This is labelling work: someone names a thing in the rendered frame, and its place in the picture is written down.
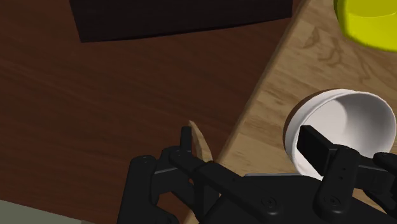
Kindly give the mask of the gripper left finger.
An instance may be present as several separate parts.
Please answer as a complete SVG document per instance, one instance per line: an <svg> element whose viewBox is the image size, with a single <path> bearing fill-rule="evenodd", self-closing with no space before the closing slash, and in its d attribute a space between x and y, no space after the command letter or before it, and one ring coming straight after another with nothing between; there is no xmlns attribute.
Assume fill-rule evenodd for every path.
<svg viewBox="0 0 397 224"><path fill-rule="evenodd" d="M180 143L163 149L160 158L130 161L117 224L180 224L157 206L159 196L173 193L199 224L273 224L280 220L279 201L253 183L215 162L192 155L192 129L181 129Z"/></svg>

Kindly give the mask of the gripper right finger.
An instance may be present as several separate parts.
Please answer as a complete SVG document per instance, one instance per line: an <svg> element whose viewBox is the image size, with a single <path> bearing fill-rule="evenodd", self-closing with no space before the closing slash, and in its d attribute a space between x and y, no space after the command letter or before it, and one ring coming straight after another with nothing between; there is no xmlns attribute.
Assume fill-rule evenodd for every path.
<svg viewBox="0 0 397 224"><path fill-rule="evenodd" d="M376 153L367 158L344 145L333 144L315 128L302 125L298 151L322 181L310 181L296 197L301 215L380 215L352 197L355 188L377 203L387 215L397 215L397 155Z"/></svg>

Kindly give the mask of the white bowl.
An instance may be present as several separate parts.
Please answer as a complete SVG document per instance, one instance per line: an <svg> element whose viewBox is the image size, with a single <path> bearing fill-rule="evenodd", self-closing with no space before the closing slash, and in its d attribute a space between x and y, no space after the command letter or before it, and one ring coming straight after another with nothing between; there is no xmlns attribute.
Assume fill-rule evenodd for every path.
<svg viewBox="0 0 397 224"><path fill-rule="evenodd" d="M301 101L286 120L284 149L298 173L318 180L323 177L296 148L302 125L310 125L332 143L353 148L368 158L377 152L390 152L397 132L390 105L369 92L333 89Z"/></svg>

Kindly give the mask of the light wooden table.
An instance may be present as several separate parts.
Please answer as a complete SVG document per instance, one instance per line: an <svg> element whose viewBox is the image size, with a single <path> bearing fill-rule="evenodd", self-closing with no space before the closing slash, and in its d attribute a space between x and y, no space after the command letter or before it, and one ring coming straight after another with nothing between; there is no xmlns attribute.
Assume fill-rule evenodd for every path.
<svg viewBox="0 0 397 224"><path fill-rule="evenodd" d="M397 53L347 39L334 0L302 0L219 155L209 134L193 128L193 152L239 174L294 173L283 128L295 106L322 90L371 92L397 115Z"/></svg>

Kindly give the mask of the yellow bowl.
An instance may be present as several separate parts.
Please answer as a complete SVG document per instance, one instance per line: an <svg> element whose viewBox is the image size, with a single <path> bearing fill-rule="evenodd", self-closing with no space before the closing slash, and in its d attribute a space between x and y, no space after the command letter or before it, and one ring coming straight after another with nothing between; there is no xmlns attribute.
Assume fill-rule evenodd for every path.
<svg viewBox="0 0 397 224"><path fill-rule="evenodd" d="M333 9L345 37L397 53L397 0L333 0Z"/></svg>

